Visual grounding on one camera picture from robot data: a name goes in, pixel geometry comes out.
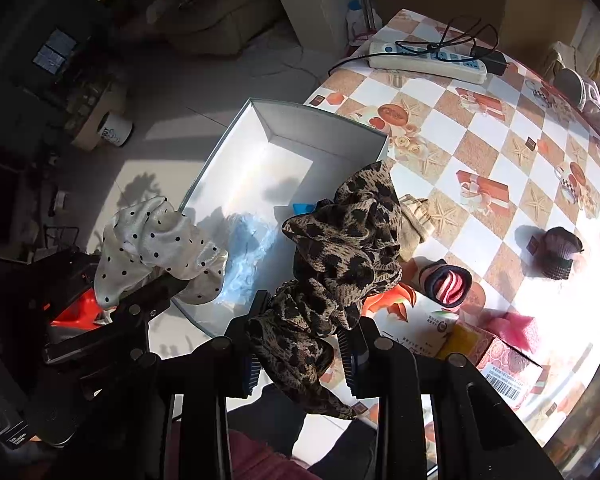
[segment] black power adapter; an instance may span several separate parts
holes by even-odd
[[[478,57],[487,67],[487,72],[495,75],[502,75],[507,69],[507,60],[498,50],[490,52],[490,48],[475,45],[471,49],[471,56]]]

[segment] pink sponge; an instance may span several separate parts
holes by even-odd
[[[505,343],[526,352],[535,353],[540,346],[535,317],[507,312],[504,317],[491,319],[486,329]]]

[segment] person's leg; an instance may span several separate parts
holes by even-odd
[[[266,442],[278,453],[291,457],[302,431],[304,410],[274,384],[262,389],[258,400],[227,413],[231,430],[240,431],[251,440]]]
[[[366,480],[376,468],[376,430],[354,420],[333,448],[309,471],[322,480]]]

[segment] leopard print scrunchie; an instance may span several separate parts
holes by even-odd
[[[296,244],[295,280],[271,309],[246,327],[253,352],[277,386],[308,413],[354,418],[320,384],[334,350],[323,337],[355,327],[365,298],[400,280],[400,203],[384,162],[353,174],[313,213],[289,218],[282,232]]]

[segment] plastic bottle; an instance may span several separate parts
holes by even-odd
[[[351,0],[347,7],[347,35],[349,37],[349,44],[362,44],[366,40],[368,33],[362,5],[360,5],[359,0]],[[373,9],[373,17],[376,30],[380,30],[382,28],[382,20],[376,14],[375,9]]]

